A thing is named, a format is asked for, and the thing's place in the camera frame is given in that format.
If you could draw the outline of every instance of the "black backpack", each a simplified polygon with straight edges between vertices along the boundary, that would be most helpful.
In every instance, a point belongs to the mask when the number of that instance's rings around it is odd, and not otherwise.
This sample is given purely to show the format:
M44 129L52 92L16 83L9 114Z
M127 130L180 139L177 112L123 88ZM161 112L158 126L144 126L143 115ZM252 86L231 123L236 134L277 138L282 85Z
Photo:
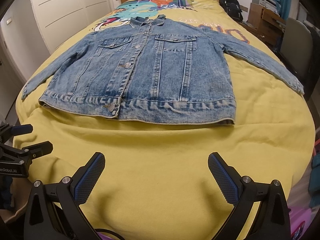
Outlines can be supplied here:
M242 10L238 0L219 0L219 4L232 19L242 22Z

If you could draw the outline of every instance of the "door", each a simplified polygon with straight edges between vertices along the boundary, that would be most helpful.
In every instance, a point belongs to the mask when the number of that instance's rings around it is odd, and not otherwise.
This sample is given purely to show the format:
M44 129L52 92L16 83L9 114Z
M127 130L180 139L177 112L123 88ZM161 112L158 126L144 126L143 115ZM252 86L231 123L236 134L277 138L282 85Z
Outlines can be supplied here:
M22 87L22 82L0 53L0 120L4 121Z
M109 0L31 0L50 53L71 36L111 12Z

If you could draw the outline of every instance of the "blue gripper pad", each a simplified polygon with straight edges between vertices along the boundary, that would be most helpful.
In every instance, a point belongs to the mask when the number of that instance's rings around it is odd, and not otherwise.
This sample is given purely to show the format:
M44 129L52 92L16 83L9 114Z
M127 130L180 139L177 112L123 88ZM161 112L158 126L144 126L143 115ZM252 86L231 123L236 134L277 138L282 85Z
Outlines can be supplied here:
M239 173L228 166L218 153L209 155L208 166L227 202L236 206L242 194Z
M85 166L80 167L72 176L70 192L77 205L86 203L91 191L96 185L104 167L106 159L102 153L96 152Z
M17 135L32 133L32 131L33 131L33 127L31 124L24 124L19 126L13 126L10 130L10 133L12 134L12 136L17 136Z

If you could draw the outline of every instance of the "metal screw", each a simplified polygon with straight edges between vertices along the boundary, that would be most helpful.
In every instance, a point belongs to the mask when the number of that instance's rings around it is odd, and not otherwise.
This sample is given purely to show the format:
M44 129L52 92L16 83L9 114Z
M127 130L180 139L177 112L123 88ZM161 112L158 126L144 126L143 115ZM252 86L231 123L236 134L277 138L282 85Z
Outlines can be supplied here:
M243 180L245 183L251 182L251 178L250 178L249 176L244 176L244 177L242 178L242 180Z
M70 177L64 177L63 179L62 179L62 183L69 183L69 181L70 181Z
M35 187L39 187L39 186L40 186L40 184L41 184L41 182L40 182L39 180L37 180L37 181L33 184L33 186L35 186Z
M275 184L276 186L280 186L280 181L277 180L277 179L275 179L275 180L273 181L273 184Z

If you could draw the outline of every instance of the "white wardrobe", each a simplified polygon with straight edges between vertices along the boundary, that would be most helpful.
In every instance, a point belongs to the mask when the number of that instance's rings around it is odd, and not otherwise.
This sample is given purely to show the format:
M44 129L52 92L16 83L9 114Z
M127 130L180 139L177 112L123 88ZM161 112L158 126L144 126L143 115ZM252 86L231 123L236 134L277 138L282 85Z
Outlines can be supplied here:
M51 54L68 38L112 10L112 0L31 0L31 4Z

